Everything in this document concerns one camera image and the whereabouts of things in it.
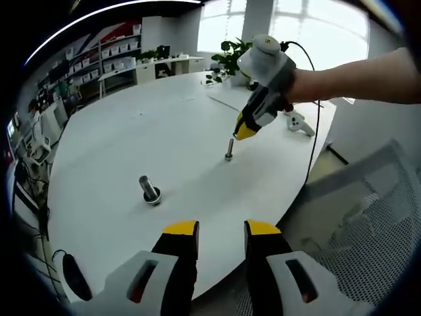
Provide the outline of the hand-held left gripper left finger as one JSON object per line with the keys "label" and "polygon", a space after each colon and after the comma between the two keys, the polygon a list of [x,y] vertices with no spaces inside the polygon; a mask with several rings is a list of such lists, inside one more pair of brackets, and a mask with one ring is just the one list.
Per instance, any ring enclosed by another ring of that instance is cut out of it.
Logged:
{"label": "hand-held left gripper left finger", "polygon": [[140,251],[106,278],[105,315],[188,315],[198,243],[197,220],[165,227],[151,251]]}

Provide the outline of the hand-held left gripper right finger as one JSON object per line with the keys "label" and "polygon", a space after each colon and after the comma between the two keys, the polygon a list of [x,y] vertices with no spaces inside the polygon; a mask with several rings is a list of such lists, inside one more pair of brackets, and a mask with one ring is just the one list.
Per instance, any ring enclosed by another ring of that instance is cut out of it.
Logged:
{"label": "hand-held left gripper right finger", "polygon": [[337,280],[303,251],[293,251],[266,222],[244,222],[246,279],[253,315],[341,315]]}

